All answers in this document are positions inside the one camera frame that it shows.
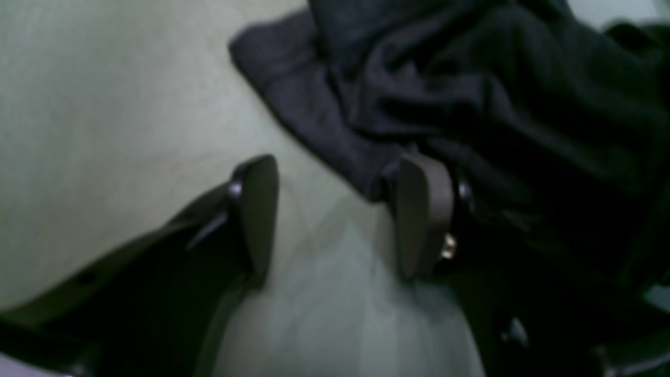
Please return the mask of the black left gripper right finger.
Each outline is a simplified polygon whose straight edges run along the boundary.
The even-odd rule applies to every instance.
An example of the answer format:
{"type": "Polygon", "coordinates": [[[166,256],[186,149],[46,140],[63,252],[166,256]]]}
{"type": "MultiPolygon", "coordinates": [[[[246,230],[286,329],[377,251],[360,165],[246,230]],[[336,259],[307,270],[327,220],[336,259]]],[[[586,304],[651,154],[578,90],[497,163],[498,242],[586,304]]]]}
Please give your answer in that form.
{"type": "Polygon", "coordinates": [[[396,182],[400,272],[450,285],[487,376],[668,376],[668,312],[486,224],[438,160],[402,156],[396,182]]]}

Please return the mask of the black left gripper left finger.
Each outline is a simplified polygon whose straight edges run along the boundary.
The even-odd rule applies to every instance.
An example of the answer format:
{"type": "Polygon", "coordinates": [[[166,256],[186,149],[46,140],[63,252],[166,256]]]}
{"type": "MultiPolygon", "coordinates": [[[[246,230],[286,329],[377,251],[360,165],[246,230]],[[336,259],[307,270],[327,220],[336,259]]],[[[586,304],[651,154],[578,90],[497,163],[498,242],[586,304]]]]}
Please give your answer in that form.
{"type": "Polygon", "coordinates": [[[211,376],[270,271],[278,165],[238,164],[158,229],[2,311],[2,354],[69,376],[211,376]]]}

